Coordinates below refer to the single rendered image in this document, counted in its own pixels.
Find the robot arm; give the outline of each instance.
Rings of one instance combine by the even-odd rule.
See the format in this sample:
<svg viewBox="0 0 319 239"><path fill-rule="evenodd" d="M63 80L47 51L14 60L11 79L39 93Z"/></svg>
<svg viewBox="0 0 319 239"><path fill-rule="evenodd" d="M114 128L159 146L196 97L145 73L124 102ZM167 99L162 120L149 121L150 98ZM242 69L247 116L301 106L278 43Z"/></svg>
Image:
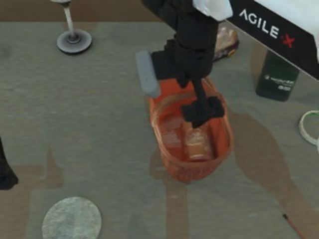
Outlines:
<svg viewBox="0 0 319 239"><path fill-rule="evenodd" d="M192 82L197 100L181 108L184 119L199 127L211 118L222 117L221 102L217 97L206 98L201 80L212 70L219 22L232 15L229 0L214 0L209 5L205 3L211 0L142 1L176 31L163 51L152 53L152 62L158 80L176 78L182 88Z"/></svg>

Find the orange object in basket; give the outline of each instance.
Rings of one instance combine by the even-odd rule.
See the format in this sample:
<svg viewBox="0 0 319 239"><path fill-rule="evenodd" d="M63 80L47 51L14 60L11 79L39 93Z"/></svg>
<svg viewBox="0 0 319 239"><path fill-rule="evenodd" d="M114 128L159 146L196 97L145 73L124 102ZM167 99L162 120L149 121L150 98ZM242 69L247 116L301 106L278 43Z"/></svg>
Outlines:
<svg viewBox="0 0 319 239"><path fill-rule="evenodd" d="M151 122L163 164L178 181L199 180L211 174L230 154L233 133L227 116L226 102L208 79L203 80L207 96L217 96L223 103L225 115L209 120L199 129L192 129L183 120L180 107L196 99L192 84L180 88L175 79L160 82L161 96L150 99ZM191 130L198 130L201 143L188 143Z"/></svg>

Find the black object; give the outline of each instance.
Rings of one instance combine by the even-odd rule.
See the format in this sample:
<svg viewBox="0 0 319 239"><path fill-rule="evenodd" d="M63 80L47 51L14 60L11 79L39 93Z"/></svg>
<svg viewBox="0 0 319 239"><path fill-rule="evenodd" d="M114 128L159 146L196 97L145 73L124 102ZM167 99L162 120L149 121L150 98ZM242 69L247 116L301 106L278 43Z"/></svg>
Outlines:
<svg viewBox="0 0 319 239"><path fill-rule="evenodd" d="M211 118L222 117L221 101L206 98L202 85L202 79L212 70L219 22L195 9L192 0L142 2L176 31L164 50L152 53L152 62L158 80L176 78L181 88L192 82L197 100L182 107L184 119L199 127Z"/></svg>
<svg viewBox="0 0 319 239"><path fill-rule="evenodd" d="M288 100L299 75L299 69L268 51L256 94L276 101Z"/></svg>
<svg viewBox="0 0 319 239"><path fill-rule="evenodd" d="M18 177L8 164L0 138L0 190L10 190L18 183Z"/></svg>
<svg viewBox="0 0 319 239"><path fill-rule="evenodd" d="M312 34L254 0L230 0L230 4L233 16L227 19L229 22L319 80Z"/></svg>

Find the gray tabletop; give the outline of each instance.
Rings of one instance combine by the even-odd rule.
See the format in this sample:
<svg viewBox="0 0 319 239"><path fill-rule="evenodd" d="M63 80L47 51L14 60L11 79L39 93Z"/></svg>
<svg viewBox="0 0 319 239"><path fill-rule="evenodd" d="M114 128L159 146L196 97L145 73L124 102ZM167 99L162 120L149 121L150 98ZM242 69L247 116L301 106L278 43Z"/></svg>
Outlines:
<svg viewBox="0 0 319 239"><path fill-rule="evenodd" d="M308 238L319 233L319 156L297 129L317 109L319 85L301 74L285 103L256 96L265 49L247 35L239 32L238 52L211 74L229 106L235 150L184 186L151 173L159 155L134 59L162 48L172 35L166 25L98 23L92 48L75 57L55 46L62 23L0 29L0 132L21 180L0 192L1 238L40 239L46 212L71 196L99 207L105 239L297 239L281 209ZM315 120L307 124L319 134Z"/></svg>

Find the wooden surface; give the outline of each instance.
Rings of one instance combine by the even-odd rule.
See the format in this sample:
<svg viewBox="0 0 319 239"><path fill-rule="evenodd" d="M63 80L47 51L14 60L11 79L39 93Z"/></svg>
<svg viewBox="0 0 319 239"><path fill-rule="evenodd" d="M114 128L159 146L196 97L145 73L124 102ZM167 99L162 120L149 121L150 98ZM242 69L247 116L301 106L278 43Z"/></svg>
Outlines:
<svg viewBox="0 0 319 239"><path fill-rule="evenodd" d="M158 21L140 0L73 0L75 21ZM0 2L0 21L64 21L63 10L50 0Z"/></svg>

